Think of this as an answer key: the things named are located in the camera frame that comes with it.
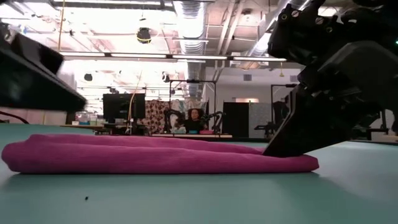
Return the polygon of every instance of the woman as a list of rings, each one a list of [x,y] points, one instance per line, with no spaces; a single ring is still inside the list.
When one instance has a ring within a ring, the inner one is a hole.
[[[200,120],[204,114],[201,109],[194,108],[188,110],[188,119],[184,121],[187,133],[199,134],[200,131],[207,128],[207,125],[203,124]]]

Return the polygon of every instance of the pink towel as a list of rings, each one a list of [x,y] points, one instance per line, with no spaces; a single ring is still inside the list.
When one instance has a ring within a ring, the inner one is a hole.
[[[260,149],[175,138],[34,134],[8,144],[2,159],[28,174],[224,174],[310,172],[311,156],[276,158]]]

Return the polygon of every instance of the cable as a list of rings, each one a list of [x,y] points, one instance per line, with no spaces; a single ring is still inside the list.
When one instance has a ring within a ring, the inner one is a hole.
[[[10,116],[13,118],[17,118],[18,120],[22,121],[24,124],[29,124],[29,122],[27,122],[24,118],[21,118],[20,116],[9,114],[9,113],[3,112],[3,111],[0,111],[0,114]]]
[[[58,51],[61,51],[61,34],[62,34],[62,26],[63,26],[63,11],[64,11],[64,9],[65,9],[65,0],[62,1],[60,34],[58,36]]]
[[[141,70],[141,73],[139,74],[137,86],[136,86],[136,88],[134,89],[134,92],[132,93],[132,96],[131,96],[131,99],[130,99],[129,115],[127,116],[127,126],[126,126],[127,128],[128,128],[128,126],[129,126],[129,122],[130,122],[130,120],[131,120],[131,105],[132,105],[132,101],[134,100],[134,96],[136,95],[136,91],[137,91],[139,82],[141,81],[141,75],[142,75],[142,70]]]

